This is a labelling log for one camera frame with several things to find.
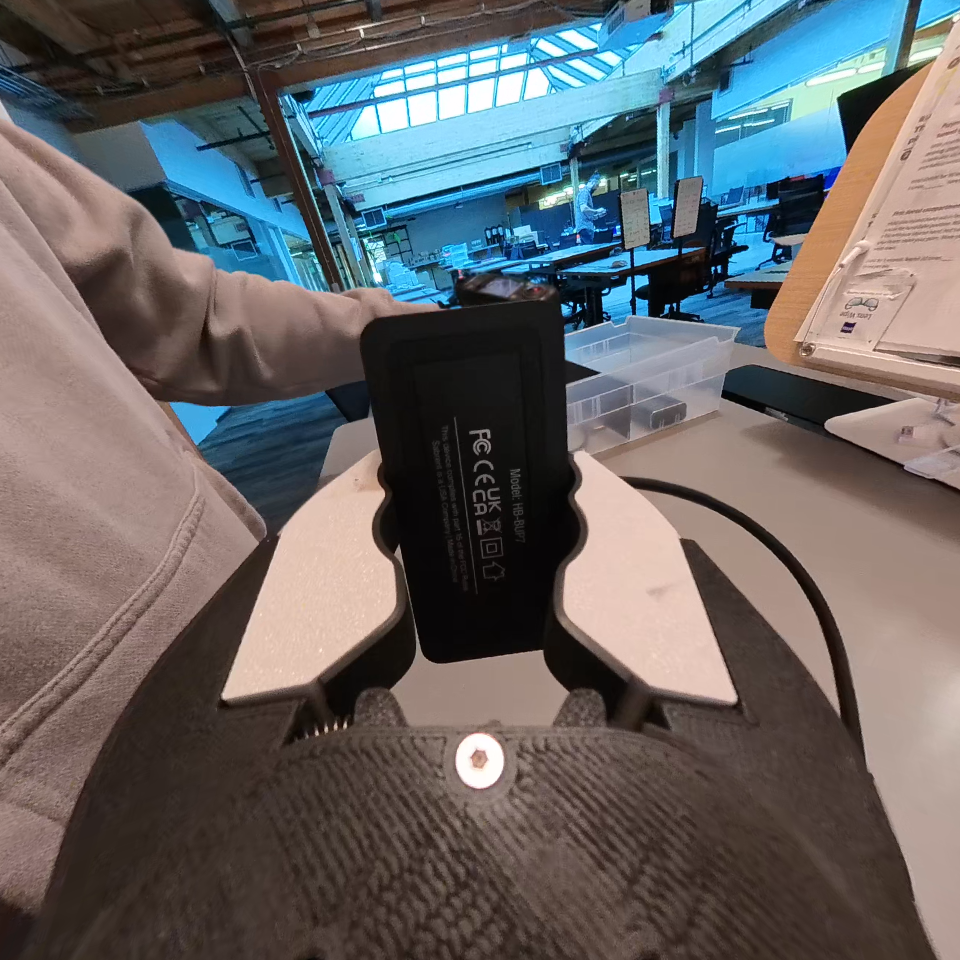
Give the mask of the person's beige sweatshirt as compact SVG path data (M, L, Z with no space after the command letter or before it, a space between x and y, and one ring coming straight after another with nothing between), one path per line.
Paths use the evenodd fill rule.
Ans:
M2 121L2 915L42 905L117 716L262 523L162 412L216 400L219 273Z

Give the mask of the wooden document board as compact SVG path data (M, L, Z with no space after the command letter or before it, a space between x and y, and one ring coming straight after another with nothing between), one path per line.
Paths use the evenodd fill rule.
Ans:
M921 116L933 90L934 71L931 63L906 79L863 127L774 299L764 335L774 358L795 369L957 402L956 367L931 365L922 371L921 362L897 358L882 360L881 368L861 361L837 366L804 355L802 343L795 339L837 263L861 238L882 195L892 186L895 151L906 143L907 124Z

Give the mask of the white stand base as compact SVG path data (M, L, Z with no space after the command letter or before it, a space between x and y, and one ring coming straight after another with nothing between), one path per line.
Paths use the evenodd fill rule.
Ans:
M958 453L959 403L910 397L835 415L827 434L903 467L953 450Z

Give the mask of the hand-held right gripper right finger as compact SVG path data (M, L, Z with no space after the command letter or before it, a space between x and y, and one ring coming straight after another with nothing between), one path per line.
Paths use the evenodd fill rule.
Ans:
M614 710L633 686L666 702L738 704L731 671L682 540L640 491L585 452L572 455L572 544L558 566L543 654L568 691Z

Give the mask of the small dark gadget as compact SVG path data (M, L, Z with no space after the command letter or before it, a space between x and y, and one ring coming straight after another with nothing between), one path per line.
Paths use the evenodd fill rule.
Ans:
M687 416L686 402L662 394L630 407L630 428L642 435L656 433L682 424Z

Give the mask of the white printed papers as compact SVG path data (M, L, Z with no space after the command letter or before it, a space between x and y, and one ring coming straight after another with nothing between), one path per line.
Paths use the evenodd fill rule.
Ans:
M813 364L958 391L959 28L794 340Z

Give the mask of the clear plastic organizer bin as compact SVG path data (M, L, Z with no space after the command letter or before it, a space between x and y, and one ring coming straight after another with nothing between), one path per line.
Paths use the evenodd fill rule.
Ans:
M563 338L567 446L597 454L713 414L738 327L631 316ZM661 395L683 401L683 423L651 434L631 428L631 407Z

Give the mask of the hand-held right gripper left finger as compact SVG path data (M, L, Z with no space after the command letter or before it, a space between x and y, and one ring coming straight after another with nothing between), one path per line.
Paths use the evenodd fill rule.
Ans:
M392 491L368 453L278 536L222 689L247 706L322 693L352 707L413 665L417 635Z

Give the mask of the white sign board on stand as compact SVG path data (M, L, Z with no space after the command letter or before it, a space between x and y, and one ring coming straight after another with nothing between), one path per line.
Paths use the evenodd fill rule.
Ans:
M622 246L631 253L651 242L649 191L637 188L619 195Z
M697 233L703 196L703 177L681 177L674 185L671 236L678 243Z

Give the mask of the long work table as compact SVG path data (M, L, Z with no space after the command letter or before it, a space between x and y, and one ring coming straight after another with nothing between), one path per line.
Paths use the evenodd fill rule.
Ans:
M641 248L632 252L610 245L570 247L544 257L513 263L497 271L512 279L543 282L558 290L599 288L603 291L648 277L655 268L677 261L681 255L703 251L702 247L685 250Z

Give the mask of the black usb hub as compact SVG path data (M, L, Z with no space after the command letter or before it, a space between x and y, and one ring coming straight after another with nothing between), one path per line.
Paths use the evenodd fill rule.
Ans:
M540 649L573 483L560 306L377 318L359 343L423 654Z

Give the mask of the person's left forearm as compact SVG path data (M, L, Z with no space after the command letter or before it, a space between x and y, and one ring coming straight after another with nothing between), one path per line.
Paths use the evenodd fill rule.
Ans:
M130 241L129 321L114 351L159 400L248 404L360 381L360 338L380 318L437 311L387 291L311 292L171 245L157 227Z

